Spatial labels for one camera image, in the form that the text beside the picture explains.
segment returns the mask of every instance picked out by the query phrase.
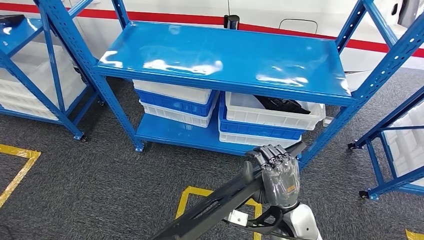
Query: white bin on shelf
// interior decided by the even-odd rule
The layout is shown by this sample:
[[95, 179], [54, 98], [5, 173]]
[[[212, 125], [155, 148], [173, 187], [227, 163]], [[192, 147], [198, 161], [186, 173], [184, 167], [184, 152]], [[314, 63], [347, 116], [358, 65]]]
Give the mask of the white bin on shelf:
[[236, 122], [263, 124], [292, 129], [314, 130], [315, 125], [326, 117], [324, 104], [297, 101], [310, 114], [267, 110], [250, 94], [225, 92], [226, 119]]
[[180, 86], [152, 81], [133, 80], [133, 82], [135, 89], [198, 104], [206, 104], [212, 91], [211, 89]]
[[219, 141], [224, 143], [246, 144], [246, 145], [253, 145], [253, 146], [280, 144], [283, 148], [288, 148], [291, 145], [298, 143], [302, 140], [302, 137], [300, 137], [298, 140], [290, 140], [290, 139], [267, 137], [267, 136], [256, 136], [256, 135], [239, 134], [239, 133], [232, 133], [232, 132], [222, 132], [220, 131], [220, 126], [221, 126], [221, 122], [218, 119]]
[[[423, 126], [424, 102], [415, 106], [391, 127]], [[424, 129], [386, 130], [383, 132], [398, 177], [424, 166]], [[411, 184], [424, 187], [424, 178]]]
[[[63, 102], [65, 108], [68, 109], [76, 97], [84, 90], [86, 84], [81, 80], [80, 74], [74, 70], [71, 59], [63, 48], [61, 46], [53, 46], [53, 49]], [[11, 59], [46, 97], [59, 107], [46, 44], [29, 42]], [[18, 109], [16, 112], [42, 118], [48, 116], [47, 118], [49, 119], [56, 119], [54, 115], [38, 114], [39, 111], [50, 111], [4, 68], [0, 68], [0, 104], [8, 110], [16, 111]]]
[[190, 124], [190, 125], [194, 125], [194, 126], [198, 126], [198, 127], [202, 127], [202, 128], [207, 128], [208, 125], [209, 125], [209, 122], [211, 121], [212, 112], [214, 111], [214, 108], [217, 104], [219, 96], [220, 95], [217, 94], [215, 96], [215, 98], [213, 99], [212, 107], [210, 108], [209, 114], [206, 117], [193, 115], [193, 114], [190, 114], [190, 113], [177, 111], [177, 110], [174, 110], [174, 109], [169, 109], [169, 108], [166, 108], [166, 107], [151, 105], [151, 104], [147, 104], [147, 103], [141, 102], [141, 101], [139, 101], [139, 102], [140, 102], [141, 105], [143, 105], [144, 112], [146, 114], [151, 114], [151, 115], [155, 115], [155, 116], [158, 116], [158, 117], [182, 122], [182, 123], [185, 123], [185, 124]]
[[[74, 81], [81, 80], [79, 74], [74, 75], [74, 78]], [[84, 82], [76, 81], [76, 84], [65, 87], [62, 90], [63, 104], [66, 110], [83, 92], [85, 88], [86, 84]], [[53, 103], [56, 104], [57, 107], [59, 107], [57, 100]], [[0, 105], [4, 109], [10, 111], [28, 114], [45, 119], [58, 120], [58, 118], [52, 112], [50, 112], [50, 110], [46, 106], [44, 106], [44, 104], [40, 100], [38, 100], [34, 95], [31, 95], [30, 97], [16, 97], [13, 95], [6, 95], [0, 92]]]

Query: storage crate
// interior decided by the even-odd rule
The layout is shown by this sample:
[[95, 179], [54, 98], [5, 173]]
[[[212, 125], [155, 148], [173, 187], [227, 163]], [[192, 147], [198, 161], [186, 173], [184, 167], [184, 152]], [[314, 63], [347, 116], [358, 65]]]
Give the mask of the storage crate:
[[[424, 126], [424, 102], [412, 108], [390, 127]], [[387, 130], [383, 132], [398, 177], [424, 166], [424, 129]], [[411, 184], [424, 187], [424, 178]]]
[[181, 99], [192, 103], [207, 104], [211, 96], [211, 89], [197, 88], [190, 86], [172, 85], [167, 83], [132, 80], [134, 88], [144, 92], [164, 95], [167, 97]]
[[[75, 94], [79, 94], [81, 88], [85, 88], [85, 83], [81, 76], [74, 70], [74, 66], [61, 46], [54, 46], [56, 56], [57, 71], [62, 91], [73, 88]], [[28, 78], [42, 91], [56, 106], [59, 106], [56, 89], [53, 80], [52, 68], [47, 52], [47, 47], [43, 43], [30, 42], [16, 53], [12, 60], [28, 76]], [[42, 105], [40, 101], [6, 69], [0, 68], [0, 95], [5, 98], [22, 101], [22, 104]], [[65, 103], [73, 102], [75, 98], [70, 94], [70, 98], [64, 99]]]
[[[76, 73], [73, 68], [71, 68], [71, 70], [74, 72], [74, 74], [73, 75], [68, 74], [68, 78], [73, 77], [73, 80], [68, 81], [66, 85], [61, 85], [63, 104], [66, 110], [87, 87], [87, 85], [83, 81], [81, 81], [81, 76], [78, 73]], [[52, 100], [52, 103], [55, 104], [56, 107], [59, 108], [59, 101], [56, 95], [56, 89], [54, 85], [51, 86], [49, 89], [47, 89], [44, 92], [44, 94], [50, 100]], [[14, 92], [0, 91], [0, 104], [1, 103], [7, 103], [9, 105], [19, 104], [20, 106], [26, 106], [29, 108], [36, 108], [36, 109], [42, 109], [42, 110], [47, 109], [44, 106], [44, 104], [40, 100], [38, 100], [38, 98], [32, 93], [31, 95], [19, 95], [19, 94], [15, 94]]]
[[218, 130], [219, 130], [219, 141], [224, 143], [233, 143], [233, 144], [245, 144], [253, 146], [263, 146], [263, 145], [281, 145], [283, 148], [288, 148], [291, 145], [300, 142], [302, 138], [297, 140], [267, 137], [267, 136], [256, 136], [248, 134], [239, 134], [231, 132], [222, 132], [221, 130], [221, 121], [218, 119]]
[[199, 104], [138, 89], [135, 91], [138, 93], [141, 102], [145, 104], [172, 109], [200, 117], [207, 117], [209, 115], [214, 99], [216, 98], [216, 95], [219, 94], [219, 91], [213, 90], [210, 93], [207, 103]]
[[36, 116], [44, 119], [58, 120], [58, 118], [49, 110], [47, 107], [38, 108], [32, 107], [30, 105], [24, 104], [16, 104], [16, 103], [8, 103], [8, 102], [0, 102], [0, 105], [6, 110], [28, 114], [31, 116]]
[[302, 136], [302, 133], [305, 132], [304, 129], [268, 126], [240, 121], [229, 121], [225, 117], [227, 115], [225, 98], [226, 95], [222, 93], [219, 101], [219, 130], [223, 133], [246, 134], [279, 139], [299, 140], [299, 138]]
[[315, 125], [326, 117], [324, 104], [297, 102], [302, 108], [309, 110], [310, 114], [267, 110], [253, 95], [227, 91], [225, 92], [226, 119], [291, 129], [314, 130]]
[[215, 108], [215, 105], [217, 104], [218, 97], [219, 97], [219, 94], [216, 94], [213, 101], [212, 101], [212, 106], [209, 110], [209, 113], [206, 117], [193, 115], [193, 114], [189, 114], [189, 113], [186, 113], [186, 112], [177, 111], [177, 110], [174, 110], [174, 109], [169, 109], [169, 108], [162, 107], [162, 106], [156, 106], [156, 105], [148, 104], [148, 103], [145, 103], [145, 102], [142, 102], [142, 101], [140, 101], [140, 103], [141, 103], [141, 105], [143, 105], [144, 112], [146, 114], [151, 114], [151, 115], [155, 115], [155, 116], [158, 116], [158, 117], [182, 122], [182, 123], [185, 123], [185, 124], [190, 124], [190, 125], [195, 125], [195, 126], [199, 126], [199, 127], [202, 127], [202, 128], [207, 128], [208, 125], [209, 125], [209, 122], [211, 121], [212, 112]]

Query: robot finger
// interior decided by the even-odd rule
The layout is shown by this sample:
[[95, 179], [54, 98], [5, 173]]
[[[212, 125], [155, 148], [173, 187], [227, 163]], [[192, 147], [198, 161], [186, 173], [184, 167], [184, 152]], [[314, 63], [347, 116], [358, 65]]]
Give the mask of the robot finger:
[[264, 156], [260, 152], [255, 152], [251, 155], [259, 164], [259, 166], [264, 166], [268, 164], [268, 160], [264, 158]]
[[279, 151], [281, 154], [287, 153], [287, 151], [284, 149], [284, 147], [282, 147], [280, 144], [275, 146], [275, 149], [277, 149], [277, 151]]
[[268, 160], [268, 161], [274, 161], [275, 157], [274, 154], [268, 149], [267, 146], [261, 146], [259, 148], [259, 151], [262, 153], [262, 155]]
[[264, 148], [267, 148], [275, 157], [281, 155], [281, 153], [276, 149], [276, 147], [271, 144], [269, 144], [268, 146], [264, 146]]
[[257, 154], [257, 153], [258, 153], [258, 151], [259, 151], [259, 150], [257, 150], [257, 148], [255, 148], [255, 149], [253, 149], [253, 150], [250, 150], [250, 151], [246, 152], [244, 155], [246, 155], [247, 157], [254, 157], [254, 156], [255, 156], [255, 154]]

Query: yellow floor tape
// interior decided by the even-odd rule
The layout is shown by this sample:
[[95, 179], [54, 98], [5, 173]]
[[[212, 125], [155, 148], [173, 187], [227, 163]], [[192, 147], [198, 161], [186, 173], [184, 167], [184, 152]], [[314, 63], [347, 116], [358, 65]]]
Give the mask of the yellow floor tape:
[[408, 231], [405, 229], [408, 240], [424, 240], [424, 234]]
[[[198, 188], [194, 186], [188, 186], [184, 191], [182, 191], [181, 199], [179, 200], [178, 209], [176, 210], [176, 217], [175, 219], [179, 218], [181, 215], [183, 215], [184, 211], [186, 210], [187, 201], [189, 200], [189, 195], [200, 195], [207, 197], [214, 191], [207, 190], [203, 188]], [[246, 202], [246, 205], [254, 207], [254, 217], [257, 218], [262, 214], [262, 205], [255, 202], [253, 199], [249, 199]], [[261, 240], [261, 234], [255, 232], [253, 235], [253, 240]]]
[[15, 188], [18, 186], [18, 184], [21, 182], [21, 180], [25, 177], [27, 172], [34, 165], [36, 160], [39, 158], [41, 152], [31, 151], [31, 150], [26, 150], [26, 149], [14, 147], [14, 146], [7, 146], [7, 145], [0, 144], [0, 153], [28, 159], [28, 161], [26, 161], [23, 168], [17, 173], [17, 175], [12, 180], [12, 182], [6, 187], [6, 190], [4, 190], [4, 192], [0, 195], [0, 208], [1, 208], [3, 204], [5, 204], [9, 196], [12, 194], [12, 192], [15, 190]]

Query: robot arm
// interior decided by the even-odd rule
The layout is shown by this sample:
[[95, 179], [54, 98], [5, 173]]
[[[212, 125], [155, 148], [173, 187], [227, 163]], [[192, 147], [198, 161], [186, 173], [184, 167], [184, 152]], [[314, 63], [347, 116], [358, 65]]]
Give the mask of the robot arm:
[[[241, 175], [186, 210], [150, 240], [198, 239], [221, 221], [271, 235], [273, 240], [321, 240], [311, 209], [298, 202], [299, 165], [292, 156], [304, 148], [302, 142], [287, 149], [279, 145], [255, 148], [249, 155], [258, 167], [246, 161]], [[256, 219], [248, 219], [248, 214], [237, 209], [250, 198], [271, 207]]]
[[[253, 195], [253, 199], [262, 204], [277, 206], [283, 212], [284, 224], [276, 232], [282, 235], [308, 240], [322, 240], [309, 206], [299, 203], [300, 174], [299, 164], [291, 154], [280, 145], [262, 146], [249, 152], [262, 169], [263, 188]], [[246, 162], [243, 175], [247, 182], [252, 178]], [[272, 240], [286, 238], [271, 236]]]

